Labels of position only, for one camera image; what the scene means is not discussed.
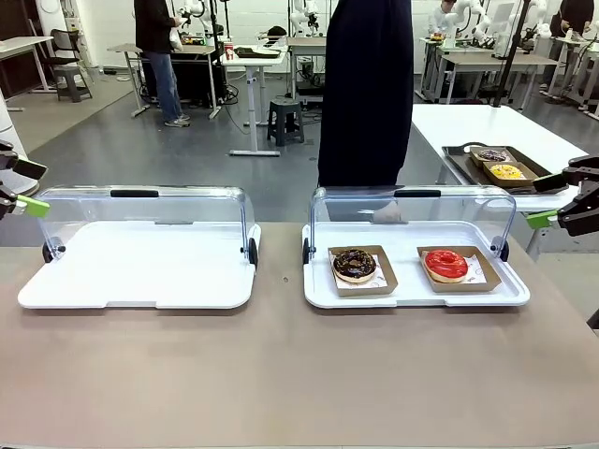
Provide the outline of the person's right hand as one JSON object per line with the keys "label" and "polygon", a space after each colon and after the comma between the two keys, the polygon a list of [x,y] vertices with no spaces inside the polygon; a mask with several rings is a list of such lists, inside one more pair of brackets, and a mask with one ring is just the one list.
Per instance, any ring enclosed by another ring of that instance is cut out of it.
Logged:
{"label": "person's right hand", "polygon": [[373,213],[372,222],[380,225],[399,224],[402,222],[401,208],[395,202],[389,203]]}

